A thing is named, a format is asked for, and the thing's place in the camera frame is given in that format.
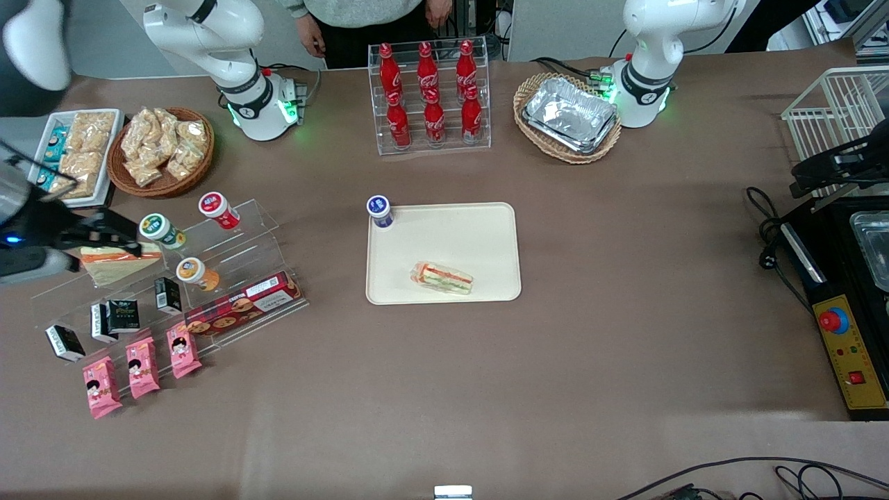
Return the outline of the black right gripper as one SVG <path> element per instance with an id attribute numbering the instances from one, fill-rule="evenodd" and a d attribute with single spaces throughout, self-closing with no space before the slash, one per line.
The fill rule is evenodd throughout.
<path id="1" fill-rule="evenodd" d="M 115 211 L 97 210 L 79 216 L 60 201 L 28 200 L 2 224 L 2 282 L 21 283 L 78 272 L 79 260 L 65 251 L 83 256 L 87 250 L 120 250 L 142 257 L 137 239 L 136 222 Z"/>

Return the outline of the person right hand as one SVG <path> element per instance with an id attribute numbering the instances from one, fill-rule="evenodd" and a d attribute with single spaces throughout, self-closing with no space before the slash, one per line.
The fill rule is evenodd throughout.
<path id="1" fill-rule="evenodd" d="M 320 26 L 311 14 L 294 19 L 299 41 L 307 53 L 317 59 L 325 57 L 325 42 Z"/>

